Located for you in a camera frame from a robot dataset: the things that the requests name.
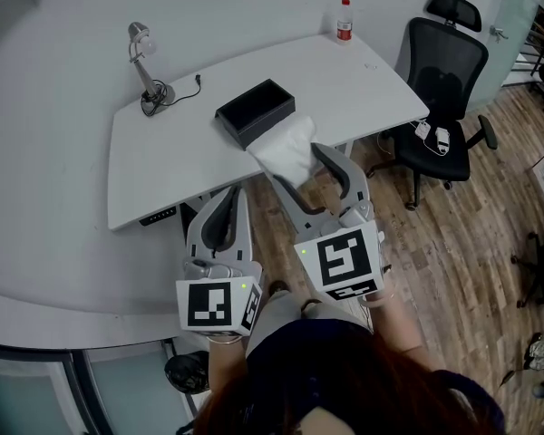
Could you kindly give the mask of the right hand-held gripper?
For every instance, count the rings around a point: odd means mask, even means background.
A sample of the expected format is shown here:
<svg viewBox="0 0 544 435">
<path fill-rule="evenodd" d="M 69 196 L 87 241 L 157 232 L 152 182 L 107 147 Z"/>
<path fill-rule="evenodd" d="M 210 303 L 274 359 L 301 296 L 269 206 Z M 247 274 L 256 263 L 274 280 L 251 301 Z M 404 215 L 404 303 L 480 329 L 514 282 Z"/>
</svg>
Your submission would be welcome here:
<svg viewBox="0 0 544 435">
<path fill-rule="evenodd" d="M 294 245 L 310 285 L 324 298 L 342 301 L 384 289 L 381 244 L 364 171 L 341 151 L 313 142 L 313 155 L 337 180 L 340 217 L 311 208 L 291 183 L 273 175 L 271 184 L 300 238 Z"/>
</svg>

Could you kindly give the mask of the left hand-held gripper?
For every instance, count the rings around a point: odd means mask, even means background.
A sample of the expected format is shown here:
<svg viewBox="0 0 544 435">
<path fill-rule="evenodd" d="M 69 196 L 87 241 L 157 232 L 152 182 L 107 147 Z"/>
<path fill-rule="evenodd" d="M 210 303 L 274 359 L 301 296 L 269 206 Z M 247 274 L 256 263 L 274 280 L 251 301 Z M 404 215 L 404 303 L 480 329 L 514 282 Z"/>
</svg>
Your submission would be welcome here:
<svg viewBox="0 0 544 435">
<path fill-rule="evenodd" d="M 247 192 L 232 186 L 212 197 L 189 223 L 186 241 L 192 257 L 176 282 L 180 327 L 205 336 L 249 336 L 263 296 L 263 269 L 251 261 Z"/>
</svg>

